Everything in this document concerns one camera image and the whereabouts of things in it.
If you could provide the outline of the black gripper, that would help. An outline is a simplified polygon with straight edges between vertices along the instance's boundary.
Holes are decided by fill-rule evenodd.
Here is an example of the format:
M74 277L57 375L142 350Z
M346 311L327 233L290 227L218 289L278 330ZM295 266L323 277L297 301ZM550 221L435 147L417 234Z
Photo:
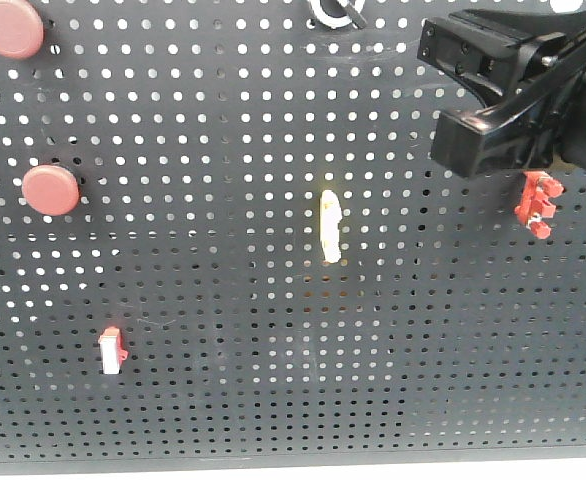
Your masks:
M586 171L586 10L429 18L418 58L481 104L440 113L434 161L463 178L538 169L552 155Z

